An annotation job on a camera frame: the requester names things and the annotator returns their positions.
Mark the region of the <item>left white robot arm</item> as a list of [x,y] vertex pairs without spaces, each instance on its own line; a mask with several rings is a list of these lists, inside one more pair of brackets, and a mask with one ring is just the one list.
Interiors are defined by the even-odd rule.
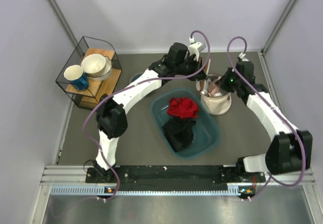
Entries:
[[207,44],[190,39],[190,45],[175,42],[161,60],[152,63],[143,74],[126,88],[109,96],[102,96],[96,109],[99,130],[98,155],[94,161],[97,176],[104,182],[114,177],[118,140],[128,127],[127,113],[149,93],[178,79],[197,81],[206,78],[205,64],[200,53]]

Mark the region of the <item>pink bra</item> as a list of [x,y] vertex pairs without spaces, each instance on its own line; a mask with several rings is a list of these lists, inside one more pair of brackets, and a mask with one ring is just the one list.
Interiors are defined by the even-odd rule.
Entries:
[[206,89],[206,96],[208,97],[220,97],[224,96],[225,93],[220,89],[219,85],[217,84],[220,79],[208,79],[206,81],[207,89]]

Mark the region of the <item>cream cylindrical laundry bag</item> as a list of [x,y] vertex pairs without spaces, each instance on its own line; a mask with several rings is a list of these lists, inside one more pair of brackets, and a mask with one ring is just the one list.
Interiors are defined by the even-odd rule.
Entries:
[[206,81],[208,79],[214,80],[214,79],[220,79],[222,77],[219,73],[210,73],[209,67],[210,67],[211,59],[209,59],[207,65],[203,69],[206,73],[208,73],[208,78],[206,80],[200,80],[196,82],[196,90],[200,94],[200,101],[202,105],[205,107],[207,112],[211,115],[223,115],[225,114],[232,105],[232,98],[231,94],[227,91],[223,91],[225,93],[224,96],[220,97],[208,97],[206,96]]

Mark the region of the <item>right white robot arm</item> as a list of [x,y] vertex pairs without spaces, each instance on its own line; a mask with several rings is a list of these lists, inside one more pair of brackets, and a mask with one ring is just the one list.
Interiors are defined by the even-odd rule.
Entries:
[[299,130],[283,116],[265,86],[255,82],[252,62],[238,60],[234,68],[228,68],[217,85],[221,90],[237,94],[257,116],[271,140],[266,153],[238,158],[235,174],[239,180],[246,182],[256,172],[279,175],[310,168],[311,133]]

